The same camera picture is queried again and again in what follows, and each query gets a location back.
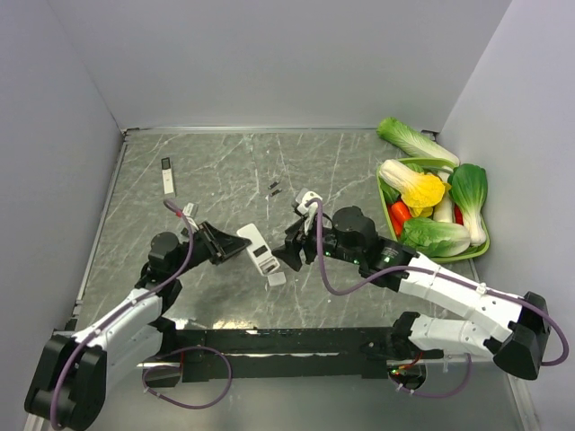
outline gray wall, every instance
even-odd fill
[[[488,170],[490,286],[536,291],[573,340],[575,3],[514,0],[441,133]],[[548,358],[559,354],[553,335]],[[545,430],[575,429],[575,360],[530,384]]]
[[[2,429],[71,311],[120,139],[48,3],[0,0]]]
[[[509,0],[49,0],[122,128],[439,130]]]

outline wall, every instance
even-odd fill
[[[120,142],[48,3],[0,0],[2,429],[71,311]]]
[[[491,250],[479,262],[490,286],[546,297],[575,333],[573,101],[575,3],[514,0],[449,116],[441,142],[488,170],[484,214]],[[547,357],[559,355],[553,335]],[[575,361],[530,384],[545,430],[575,429]]]
[[[49,0],[122,128],[440,130],[509,0]]]

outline metal frame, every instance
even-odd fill
[[[116,166],[114,168],[114,173],[111,177],[110,186],[108,187],[108,193],[106,196],[106,200],[104,203],[104,207],[102,209],[102,215],[100,217],[100,222],[98,224],[98,229],[96,231],[96,235],[94,237],[92,250],[90,252],[90,256],[88,258],[88,262],[86,264],[86,270],[84,272],[84,277],[82,279],[82,283],[80,285],[80,290],[78,291],[77,300],[81,300],[84,297],[84,291],[86,288],[86,284],[88,281],[88,277],[90,275],[90,271],[92,269],[93,259],[95,256],[96,249],[98,247],[98,242],[102,235],[102,229],[104,222],[106,220],[106,215],[108,213],[108,209],[110,207],[111,197],[113,191],[116,187],[116,182],[118,180],[119,169],[122,165],[124,154],[126,153],[127,145],[129,144],[129,138],[131,136],[137,135],[154,135],[154,134],[207,134],[207,133],[317,133],[317,132],[367,132],[375,130],[374,128],[249,128],[249,127],[191,127],[191,128],[147,128],[147,129],[127,129],[122,130],[124,132],[124,142],[122,143],[122,147],[119,151],[118,160],[116,161]],[[473,260],[470,262],[473,277],[476,281],[479,281],[479,275],[477,274],[477,269]],[[463,362],[463,358],[460,356],[454,357],[447,357],[449,362]],[[430,363],[434,362],[443,362],[443,360],[429,360]],[[531,399],[531,395],[529,393],[529,389],[527,387],[527,383],[525,381],[519,380],[516,377],[509,375],[509,385],[511,387],[511,391],[513,393],[513,398],[517,404],[517,411],[521,418],[521,422],[525,430],[528,431],[540,431],[541,426],[535,414],[535,408],[533,405],[533,401]],[[49,422],[45,419],[36,417],[34,415],[29,414],[26,420],[26,425],[24,426],[24,431],[43,431],[48,429]]]

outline gray marble tabletop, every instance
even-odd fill
[[[181,221],[167,211],[160,159],[170,157],[176,203],[199,203],[198,221],[228,233],[255,223],[268,244],[283,243],[296,221],[291,202],[303,187],[319,193],[331,215],[356,205],[389,234],[377,191],[376,169],[403,157],[373,131],[150,134],[128,136],[102,236],[84,293],[78,329],[102,317],[132,289],[146,262],[150,240],[162,231],[179,232]],[[278,195],[266,199],[279,180]],[[448,265],[473,277],[469,261]],[[247,254],[223,265],[204,263],[181,277],[183,290],[165,314],[178,328],[324,328],[385,326],[404,311],[445,316],[418,298],[375,286],[336,297],[323,287],[317,263],[300,272],[282,265],[287,283],[271,287]],[[357,283],[357,268],[327,260],[335,288]]]

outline gray floor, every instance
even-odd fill
[[[323,196],[326,211],[362,208],[388,233],[377,193],[376,168],[403,154],[374,132],[303,134],[136,133],[127,150],[88,277],[79,328],[102,317],[138,279],[152,237],[178,232],[181,222],[164,209],[160,159],[172,159],[177,198],[200,204],[199,221],[234,233],[256,223],[271,247],[296,221],[290,202],[303,187]],[[265,199],[274,180],[283,189]],[[469,262],[449,266],[473,277]],[[226,264],[195,268],[181,278],[184,289],[166,314],[179,328],[299,328],[390,325],[406,310],[440,316],[433,304],[366,286],[353,295],[329,295],[317,265],[296,273],[286,265],[287,283],[267,286],[242,254]],[[336,288],[360,280],[357,269],[328,260]],[[427,391],[458,385],[463,365],[443,374],[431,365]],[[221,381],[181,384],[172,394],[201,402]],[[507,376],[490,364],[476,365],[470,386],[449,400],[418,400],[394,391],[389,381],[356,377],[237,380],[220,404],[188,411],[141,392],[134,372],[110,395],[92,431],[120,429],[344,430],[344,429],[522,429]]]

